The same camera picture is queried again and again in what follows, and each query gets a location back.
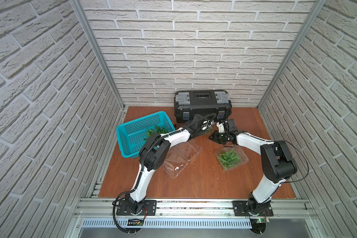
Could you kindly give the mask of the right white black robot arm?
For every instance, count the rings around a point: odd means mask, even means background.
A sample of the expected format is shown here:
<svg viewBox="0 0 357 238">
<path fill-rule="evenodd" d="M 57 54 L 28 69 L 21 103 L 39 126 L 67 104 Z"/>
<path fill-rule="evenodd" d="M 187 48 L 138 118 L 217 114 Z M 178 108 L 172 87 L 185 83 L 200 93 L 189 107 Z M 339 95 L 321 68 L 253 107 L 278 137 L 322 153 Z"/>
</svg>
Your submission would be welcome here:
<svg viewBox="0 0 357 238">
<path fill-rule="evenodd" d="M 219 121 L 217 130 L 209 137 L 216 143 L 245 147 L 261 156 L 263 177 L 250 193 L 246 212 L 252 216 L 269 216 L 270 202 L 278 188 L 297 172 L 297 165 L 283 140 L 272 141 L 239 131 L 234 120 Z"/>
</svg>

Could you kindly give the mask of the clear clamshell container with peppers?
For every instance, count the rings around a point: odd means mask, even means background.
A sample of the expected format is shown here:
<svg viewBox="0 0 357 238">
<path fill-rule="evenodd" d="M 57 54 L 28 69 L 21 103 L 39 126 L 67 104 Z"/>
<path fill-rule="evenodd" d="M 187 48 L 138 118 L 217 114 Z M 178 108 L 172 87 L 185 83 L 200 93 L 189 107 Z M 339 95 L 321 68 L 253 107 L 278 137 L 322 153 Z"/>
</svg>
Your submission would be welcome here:
<svg viewBox="0 0 357 238">
<path fill-rule="evenodd" d="M 175 145 L 169 149 L 163 168 L 171 178 L 175 179 L 201 151 L 200 145 L 192 140 Z"/>
</svg>

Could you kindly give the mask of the teal plastic perforated basket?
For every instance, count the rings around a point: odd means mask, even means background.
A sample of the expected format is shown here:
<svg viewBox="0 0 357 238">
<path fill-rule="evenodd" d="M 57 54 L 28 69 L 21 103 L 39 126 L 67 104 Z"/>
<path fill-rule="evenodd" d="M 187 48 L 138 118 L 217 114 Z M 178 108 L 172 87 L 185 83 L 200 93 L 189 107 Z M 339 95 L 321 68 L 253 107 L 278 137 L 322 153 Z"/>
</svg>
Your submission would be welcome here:
<svg viewBox="0 0 357 238">
<path fill-rule="evenodd" d="M 153 132 L 165 134 L 174 130 L 173 123 L 163 111 L 123 123 L 117 127 L 120 152 L 125 158 L 137 158 Z"/>
</svg>

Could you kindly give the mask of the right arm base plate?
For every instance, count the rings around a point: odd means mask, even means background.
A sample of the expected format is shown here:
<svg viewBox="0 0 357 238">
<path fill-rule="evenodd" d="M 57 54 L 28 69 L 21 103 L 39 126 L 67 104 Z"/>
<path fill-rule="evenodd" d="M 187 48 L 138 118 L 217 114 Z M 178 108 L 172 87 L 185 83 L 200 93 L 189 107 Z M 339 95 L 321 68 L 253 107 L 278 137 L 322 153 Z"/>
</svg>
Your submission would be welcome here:
<svg viewBox="0 0 357 238">
<path fill-rule="evenodd" d="M 256 203 L 252 200 L 234 200 L 232 201 L 234 214 L 236 217 L 242 216 L 274 216 L 271 201 L 266 203 Z"/>
</svg>

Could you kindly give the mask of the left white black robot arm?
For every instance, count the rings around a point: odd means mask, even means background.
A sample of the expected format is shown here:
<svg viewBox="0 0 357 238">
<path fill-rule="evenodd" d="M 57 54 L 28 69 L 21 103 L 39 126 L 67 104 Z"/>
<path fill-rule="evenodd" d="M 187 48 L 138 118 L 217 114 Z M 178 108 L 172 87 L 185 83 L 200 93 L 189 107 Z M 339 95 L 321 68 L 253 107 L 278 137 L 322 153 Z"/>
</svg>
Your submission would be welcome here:
<svg viewBox="0 0 357 238">
<path fill-rule="evenodd" d="M 119 194 L 119 196 L 125 196 L 127 208 L 131 214 L 137 215 L 144 208 L 143 203 L 149 183 L 155 171 L 164 163 L 169 149 L 204 135 L 212 127 L 216 116 L 215 113 L 206 116 L 196 114 L 193 120 L 173 132 L 152 133 L 139 152 L 139 170 L 132 189 Z"/>
</svg>

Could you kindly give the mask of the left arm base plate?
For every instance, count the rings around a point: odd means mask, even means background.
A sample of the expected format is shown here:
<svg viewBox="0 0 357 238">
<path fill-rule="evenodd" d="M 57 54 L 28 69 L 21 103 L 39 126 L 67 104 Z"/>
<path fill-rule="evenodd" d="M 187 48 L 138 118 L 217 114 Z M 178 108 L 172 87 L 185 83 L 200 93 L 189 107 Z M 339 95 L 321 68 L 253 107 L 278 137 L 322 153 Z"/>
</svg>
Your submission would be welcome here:
<svg viewBox="0 0 357 238">
<path fill-rule="evenodd" d="M 117 204 L 116 215 L 117 216 L 154 216 L 156 214 L 157 201 L 156 200 L 144 200 L 137 205 L 131 204 L 126 200 L 121 200 Z"/>
</svg>

